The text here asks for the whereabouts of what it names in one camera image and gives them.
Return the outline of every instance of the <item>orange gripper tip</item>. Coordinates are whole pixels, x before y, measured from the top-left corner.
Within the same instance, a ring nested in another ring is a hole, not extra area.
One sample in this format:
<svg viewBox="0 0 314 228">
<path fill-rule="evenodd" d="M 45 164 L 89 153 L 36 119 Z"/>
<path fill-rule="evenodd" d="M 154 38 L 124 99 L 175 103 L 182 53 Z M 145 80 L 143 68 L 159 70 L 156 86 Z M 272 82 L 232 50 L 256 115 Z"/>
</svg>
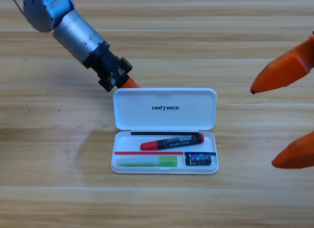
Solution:
<svg viewBox="0 0 314 228">
<path fill-rule="evenodd" d="M 314 67 L 314 35 L 306 41 L 271 61 L 258 74 L 251 93 L 287 87 L 306 76 Z"/>
<path fill-rule="evenodd" d="M 131 78 L 129 77 L 128 81 L 126 81 L 121 88 L 139 88 L 140 86 Z"/>
<path fill-rule="evenodd" d="M 314 166 L 314 131 L 291 142 L 272 161 L 282 169 L 301 169 Z"/>
</svg>

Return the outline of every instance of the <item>wooden table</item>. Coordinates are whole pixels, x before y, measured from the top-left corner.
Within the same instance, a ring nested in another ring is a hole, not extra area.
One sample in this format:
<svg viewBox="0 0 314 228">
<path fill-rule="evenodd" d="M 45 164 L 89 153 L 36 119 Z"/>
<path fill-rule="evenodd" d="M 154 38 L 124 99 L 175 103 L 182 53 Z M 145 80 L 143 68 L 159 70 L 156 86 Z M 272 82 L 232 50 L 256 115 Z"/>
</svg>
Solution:
<svg viewBox="0 0 314 228">
<path fill-rule="evenodd" d="M 141 87 L 217 92 L 220 168 L 112 172 L 113 91 L 0 0 L 0 227 L 313 227 L 314 168 L 280 170 L 271 160 L 314 130 L 314 77 L 249 89 L 269 61 L 309 37 L 314 0 L 75 2 Z"/>
</svg>

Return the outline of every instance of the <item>green highlighter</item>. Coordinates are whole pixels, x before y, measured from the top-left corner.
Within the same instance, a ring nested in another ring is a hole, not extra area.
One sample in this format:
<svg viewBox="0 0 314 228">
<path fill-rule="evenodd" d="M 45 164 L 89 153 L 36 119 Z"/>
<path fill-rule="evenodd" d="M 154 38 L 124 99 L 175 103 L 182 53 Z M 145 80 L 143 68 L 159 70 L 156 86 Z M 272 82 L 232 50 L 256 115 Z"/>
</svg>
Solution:
<svg viewBox="0 0 314 228">
<path fill-rule="evenodd" d="M 118 158 L 116 164 L 119 167 L 177 167 L 176 156 L 146 156 Z"/>
</svg>

